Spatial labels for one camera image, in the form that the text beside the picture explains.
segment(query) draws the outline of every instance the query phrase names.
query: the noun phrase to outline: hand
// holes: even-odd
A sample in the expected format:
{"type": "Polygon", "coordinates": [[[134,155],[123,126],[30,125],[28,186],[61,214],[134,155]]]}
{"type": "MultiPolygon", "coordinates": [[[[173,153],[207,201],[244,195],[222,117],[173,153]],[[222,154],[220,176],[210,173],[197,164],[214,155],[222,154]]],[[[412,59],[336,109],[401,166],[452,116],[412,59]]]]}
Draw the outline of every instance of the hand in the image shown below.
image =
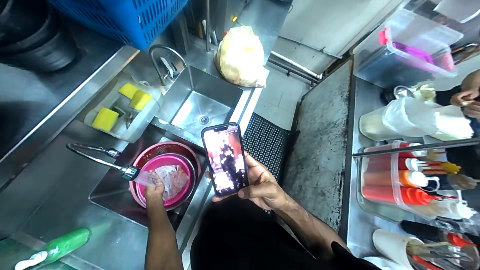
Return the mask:
{"type": "Polygon", "coordinates": [[[158,181],[155,186],[147,186],[145,189],[145,198],[147,199],[147,203],[160,201],[161,205],[163,205],[163,192],[165,191],[165,185],[158,181]]]}
{"type": "MultiPolygon", "coordinates": [[[[243,199],[249,199],[266,210],[281,208],[287,201],[287,195],[278,185],[272,173],[248,153],[245,154],[245,161],[248,167],[248,182],[250,186],[240,190],[238,196],[243,199]]],[[[226,197],[228,196],[214,196],[212,201],[218,202],[226,197]]]]}
{"type": "Polygon", "coordinates": [[[463,108],[463,114],[480,120],[480,102],[472,101],[463,108]]]}
{"type": "Polygon", "coordinates": [[[453,95],[453,97],[450,99],[450,104],[458,107],[462,107],[462,106],[465,106],[466,101],[474,100],[479,95],[480,94],[479,94],[478,88],[461,91],[453,95]]]}

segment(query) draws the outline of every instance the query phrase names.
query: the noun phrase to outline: pink colander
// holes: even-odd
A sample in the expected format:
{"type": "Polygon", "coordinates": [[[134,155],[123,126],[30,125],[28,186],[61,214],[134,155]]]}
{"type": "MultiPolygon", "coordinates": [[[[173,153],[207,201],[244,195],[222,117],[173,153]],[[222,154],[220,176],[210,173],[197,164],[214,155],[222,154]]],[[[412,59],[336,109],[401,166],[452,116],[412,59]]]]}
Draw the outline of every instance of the pink colander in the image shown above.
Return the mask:
{"type": "MultiPolygon", "coordinates": [[[[177,195],[175,195],[175,197],[163,202],[163,205],[165,207],[170,206],[178,202],[180,199],[182,199],[185,193],[187,193],[188,187],[190,186],[190,183],[192,181],[192,178],[191,178],[192,172],[190,171],[188,165],[180,158],[172,155],[162,155],[162,156],[154,157],[142,167],[142,171],[150,171],[150,170],[154,171],[156,168],[167,166],[167,165],[180,165],[182,170],[184,170],[185,173],[187,173],[188,181],[185,184],[185,186],[180,190],[180,192],[177,195]]],[[[146,187],[139,183],[135,183],[135,184],[136,184],[138,198],[142,202],[142,205],[146,206],[146,202],[147,202],[145,198],[146,187]]]]}

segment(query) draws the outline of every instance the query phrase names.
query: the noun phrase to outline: smartphone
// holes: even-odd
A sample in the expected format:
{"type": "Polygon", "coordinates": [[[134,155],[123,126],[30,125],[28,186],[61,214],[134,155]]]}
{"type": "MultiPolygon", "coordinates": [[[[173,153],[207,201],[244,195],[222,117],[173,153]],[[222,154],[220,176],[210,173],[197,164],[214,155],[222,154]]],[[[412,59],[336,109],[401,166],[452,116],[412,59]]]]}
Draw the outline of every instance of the smartphone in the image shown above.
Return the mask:
{"type": "Polygon", "coordinates": [[[217,196],[234,194],[248,186],[245,153],[237,123],[204,128],[202,141],[217,196]]]}

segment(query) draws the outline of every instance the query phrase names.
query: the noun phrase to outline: plastic bag of food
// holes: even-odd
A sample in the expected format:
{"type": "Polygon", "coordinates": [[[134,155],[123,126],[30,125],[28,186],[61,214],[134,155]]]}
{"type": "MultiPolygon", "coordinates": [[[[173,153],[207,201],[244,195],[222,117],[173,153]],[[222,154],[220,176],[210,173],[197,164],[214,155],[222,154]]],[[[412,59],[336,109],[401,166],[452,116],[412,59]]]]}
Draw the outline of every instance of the plastic bag of food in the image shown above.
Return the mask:
{"type": "Polygon", "coordinates": [[[214,60],[227,81],[246,87],[266,86],[264,48],[250,26],[230,28],[214,60]]]}
{"type": "Polygon", "coordinates": [[[173,199],[188,182],[187,173],[179,165],[166,165],[155,169],[165,185],[163,200],[173,199]]]}

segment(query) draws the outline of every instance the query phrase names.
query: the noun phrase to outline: red bottle cap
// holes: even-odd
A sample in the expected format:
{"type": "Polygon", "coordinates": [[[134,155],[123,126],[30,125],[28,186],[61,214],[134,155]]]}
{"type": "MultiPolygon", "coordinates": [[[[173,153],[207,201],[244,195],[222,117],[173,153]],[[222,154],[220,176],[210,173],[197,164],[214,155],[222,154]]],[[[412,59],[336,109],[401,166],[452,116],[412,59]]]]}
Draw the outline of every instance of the red bottle cap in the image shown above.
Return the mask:
{"type": "Polygon", "coordinates": [[[401,187],[402,199],[405,204],[427,205],[435,196],[428,195],[425,191],[413,187],[401,187]]]}
{"type": "Polygon", "coordinates": [[[450,243],[453,245],[459,246],[459,247],[464,247],[465,245],[475,245],[474,243],[463,239],[462,236],[456,234],[456,233],[448,233],[447,234],[447,239],[450,243]]]}

